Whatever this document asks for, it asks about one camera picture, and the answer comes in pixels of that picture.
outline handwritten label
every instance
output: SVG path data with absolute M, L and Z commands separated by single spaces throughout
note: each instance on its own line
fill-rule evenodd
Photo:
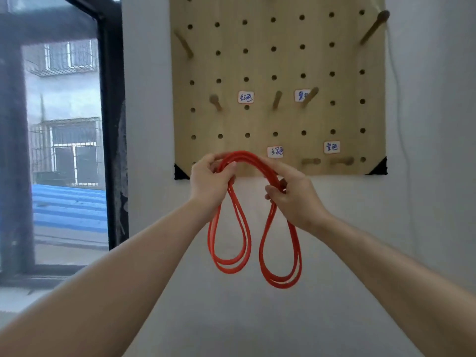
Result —
M 294 101 L 301 103 L 306 96 L 311 92 L 311 89 L 294 90 Z
M 338 154 L 340 153 L 340 141 L 325 141 L 324 154 Z
M 282 158 L 283 156 L 283 147 L 268 147 L 268 158 Z
M 238 91 L 238 102 L 240 104 L 253 104 L 253 102 L 255 102 L 255 92 Z

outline left hand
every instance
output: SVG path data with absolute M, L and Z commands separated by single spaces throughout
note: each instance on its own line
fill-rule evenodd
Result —
M 191 199 L 214 211 L 227 194 L 228 182 L 235 176 L 236 162 L 227 165 L 221 173 L 215 173 L 218 165 L 229 153 L 207 154 L 192 168 Z

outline window frame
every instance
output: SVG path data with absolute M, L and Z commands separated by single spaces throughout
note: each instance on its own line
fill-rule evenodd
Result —
M 0 216 L 4 213 L 4 220 L 0 221 L 0 286 L 52 288 L 84 267 L 35 264 L 33 220 L 25 220 L 25 215 L 32 216 L 33 211 L 30 151 L 26 132 L 26 91 L 23 81 L 25 70 L 21 51 L 24 45 L 97 38 L 109 249 L 128 239 L 127 212 L 119 213 L 115 204 L 115 200 L 120 200 L 121 196 L 114 194 L 120 188 L 115 186 L 117 182 L 113 164 L 118 162 L 118 123 L 125 99 L 121 5 L 113 0 L 66 1 L 85 14 L 69 6 L 0 13 L 0 29 L 12 30 L 8 35 L 0 35 L 0 59 L 6 65 L 6 68 L 0 65 L 0 104 L 3 103 L 10 114 L 18 116 L 16 119 L 2 119 L 0 115 L 0 150 L 12 147 L 2 144 L 2 133 L 19 135 L 13 146 L 15 158 L 0 153 L 0 183 L 4 183 L 3 188 L 0 188 Z M 10 5 L 9 0 L 0 2 Z M 2 168 L 9 175 L 2 175 Z M 11 175 L 19 175 L 20 178 L 13 178 Z M 16 197 L 18 202 L 15 208 L 10 208 L 12 210 L 1 204 L 2 198 L 11 200 Z M 12 233 L 13 228 L 18 226 L 20 230 Z

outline pegboard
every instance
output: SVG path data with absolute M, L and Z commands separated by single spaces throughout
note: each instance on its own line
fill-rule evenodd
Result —
M 176 166 L 248 150 L 307 175 L 382 167 L 385 27 L 359 44 L 377 14 L 371 0 L 170 0 Z

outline red rope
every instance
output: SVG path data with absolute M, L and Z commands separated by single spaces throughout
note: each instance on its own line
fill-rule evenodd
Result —
M 231 162 L 242 162 L 248 163 L 256 167 L 265 178 L 268 180 L 270 185 L 275 186 L 281 192 L 283 192 L 283 187 L 280 185 L 279 180 L 277 179 L 276 173 L 273 169 L 271 169 L 268 165 L 263 163 L 259 158 L 250 153 L 248 151 L 235 151 L 227 155 L 220 163 L 217 169 L 217 173 L 221 172 L 229 163 Z M 241 248 L 241 252 L 232 259 L 221 259 L 217 257 L 215 254 L 215 234 L 217 232 L 217 225 L 218 219 L 220 218 L 220 211 L 221 211 L 221 204 L 218 207 L 217 214 L 213 217 L 210 225 L 208 227 L 208 250 L 210 251 L 211 258 L 215 262 L 215 265 L 219 270 L 227 274 L 237 273 L 243 269 L 243 267 L 247 264 L 249 255 L 251 254 L 251 233 L 249 231 L 248 223 L 246 221 L 245 213 L 241 209 L 241 205 L 238 202 L 238 198 L 236 197 L 235 191 L 233 190 L 233 182 L 234 179 L 230 180 L 228 183 L 228 194 L 231 197 L 231 201 L 233 203 L 233 208 L 235 209 L 235 214 L 237 216 L 239 226 L 241 228 L 241 232 L 243 233 L 243 247 Z M 276 288 L 290 288 L 294 284 L 296 284 L 301 276 L 302 270 L 302 261 L 301 261 L 301 248 L 299 246 L 299 239 L 298 234 L 296 233 L 296 228 L 290 222 L 288 222 L 289 232 L 291 234 L 291 241 L 293 243 L 293 251 L 294 251 L 294 264 L 291 273 L 287 276 L 276 276 L 270 272 L 270 270 L 266 267 L 265 261 L 263 258 L 263 249 L 265 246 L 266 236 L 268 234 L 269 228 L 271 223 L 273 222 L 274 215 L 276 214 L 276 204 L 274 202 L 271 203 L 271 209 L 269 210 L 268 219 L 266 221 L 265 230 L 263 232 L 263 237 L 261 238 L 261 243 L 259 244 L 259 265 L 261 266 L 261 272 L 265 277 L 266 281 L 269 284 Z M 299 260 L 299 269 L 297 270 L 297 274 L 294 276 L 294 272 L 296 271 L 296 267 L 298 266 Z M 241 261 L 237 266 L 231 268 L 225 268 L 223 266 L 231 266 L 233 264 L 238 263 Z

